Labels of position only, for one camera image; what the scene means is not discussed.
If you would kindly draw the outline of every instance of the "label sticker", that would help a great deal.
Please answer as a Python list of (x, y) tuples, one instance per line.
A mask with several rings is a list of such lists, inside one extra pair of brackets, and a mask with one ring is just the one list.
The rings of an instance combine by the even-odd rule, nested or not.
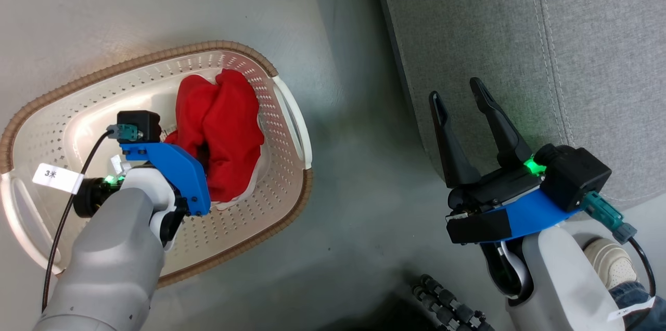
[(83, 174), (47, 163), (41, 163), (33, 176), (33, 183), (35, 184), (50, 186), (74, 194), (78, 193), (82, 181)]
[(647, 300), (646, 302), (643, 303), (636, 303), (636, 305), (631, 305), (628, 308), (620, 309), (617, 312), (612, 312), (611, 314), (608, 315), (608, 322), (614, 321), (616, 319), (620, 319), (621, 317), (624, 317), (625, 315), (629, 313), (636, 312), (638, 310), (643, 310), (647, 308), (651, 308), (652, 305), (655, 304), (655, 297), (652, 297), (651, 299)]
[(120, 175), (120, 174), (123, 173), (123, 165), (122, 165), (121, 162), (123, 162), (121, 160), (121, 156), (114, 155), (114, 156), (111, 157), (111, 165), (113, 166), (113, 169), (115, 170), (116, 175)]

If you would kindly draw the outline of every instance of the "gray robot arm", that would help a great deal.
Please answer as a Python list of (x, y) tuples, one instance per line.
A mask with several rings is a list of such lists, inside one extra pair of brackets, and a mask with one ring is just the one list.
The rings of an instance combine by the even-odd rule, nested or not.
[(164, 267), (164, 247), (150, 228), (160, 209), (152, 199), (155, 184), (144, 185), (123, 186), (83, 228), (34, 331), (141, 328)]

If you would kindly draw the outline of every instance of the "red cloth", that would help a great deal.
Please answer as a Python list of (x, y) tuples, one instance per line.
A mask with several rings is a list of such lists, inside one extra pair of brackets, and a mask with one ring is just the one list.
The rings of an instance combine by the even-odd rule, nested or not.
[(259, 102), (242, 73), (223, 70), (215, 81), (199, 75), (183, 79), (176, 97), (178, 130), (164, 142), (202, 162), (210, 200), (228, 202), (247, 189), (264, 134), (257, 123)]

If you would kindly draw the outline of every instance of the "green led light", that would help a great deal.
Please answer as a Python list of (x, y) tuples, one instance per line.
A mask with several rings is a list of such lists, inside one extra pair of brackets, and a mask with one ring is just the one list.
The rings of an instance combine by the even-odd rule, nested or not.
[(525, 161), (525, 166), (530, 169), (530, 172), (533, 175), (543, 174), (543, 172), (545, 172), (545, 165), (537, 164), (537, 162), (534, 162), (533, 157)]

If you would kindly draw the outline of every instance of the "couch seam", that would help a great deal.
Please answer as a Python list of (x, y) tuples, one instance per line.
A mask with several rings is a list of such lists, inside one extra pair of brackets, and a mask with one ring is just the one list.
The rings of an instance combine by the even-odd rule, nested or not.
[(600, 194), (601, 194), (604, 198), (610, 198), (611, 200), (615, 200), (615, 201), (635, 201), (635, 200), (640, 200), (641, 198), (646, 198), (646, 197), (650, 197), (650, 196), (654, 196), (654, 195), (657, 195), (657, 194), (663, 193), (664, 190), (666, 190), (666, 189), (662, 188), (662, 189), (656, 190), (656, 191), (654, 191), (654, 192), (652, 192), (652, 193), (645, 194), (645, 196), (640, 196), (640, 197), (635, 197), (635, 198), (614, 198), (614, 197), (611, 197), (611, 196), (609, 196), (609, 195), (607, 195), (606, 193), (603, 193), (603, 192), (600, 193)]
[[(566, 136), (566, 127), (564, 126), (564, 121), (566, 120), (567, 126), (569, 127), (569, 137), (567, 139), (571, 139), (571, 146), (575, 146), (575, 141), (573, 139), (573, 128), (571, 127), (571, 120), (569, 120), (569, 113), (567, 111), (567, 104), (564, 99), (564, 89), (562, 87), (562, 79), (559, 75), (559, 64), (557, 62), (557, 52), (555, 51), (555, 37), (553, 35), (553, 25), (550, 22), (550, 11), (548, 9), (548, 0), (543, 0), (543, 7), (545, 7), (545, 18), (544, 18), (544, 23), (543, 23), (543, 32), (546, 37), (546, 44), (550, 43), (550, 46), (553, 49), (553, 58), (551, 59), (551, 69), (554, 67), (557, 73), (557, 84), (559, 84), (559, 99), (558, 99), (558, 104), (559, 100), (561, 99), (562, 101), (562, 109), (563, 109), (563, 115), (564, 117), (562, 118), (562, 128), (564, 129), (564, 134)], [(550, 37), (548, 37), (548, 34), (545, 32), (545, 27), (546, 27), (546, 21), (548, 24), (548, 32), (550, 33)], [(557, 92), (557, 84), (555, 84), (555, 75), (553, 72), (551, 72), (553, 75), (553, 84), (554, 87), (556, 88)]]
[(548, 63), (545, 60), (545, 49), (543, 48), (543, 37), (541, 34), (541, 24), (539, 21), (539, 11), (537, 10), (537, 1), (532, 0), (532, 3), (534, 4), (534, 17), (536, 18), (537, 22), (537, 32), (539, 33), (539, 41), (541, 42), (542, 46), (542, 58), (543, 58), (543, 67), (545, 68), (545, 79), (546, 79), (546, 84), (548, 85), (548, 93), (550, 94), (550, 106), (553, 109), (553, 116), (555, 117), (555, 125), (557, 126), (557, 134), (559, 135), (559, 141), (561, 144), (564, 143), (564, 137), (562, 137), (562, 131), (559, 129), (559, 121), (557, 120), (557, 112), (555, 110), (555, 99), (553, 98), (553, 87), (551, 86), (550, 82), (550, 77), (548, 75)]

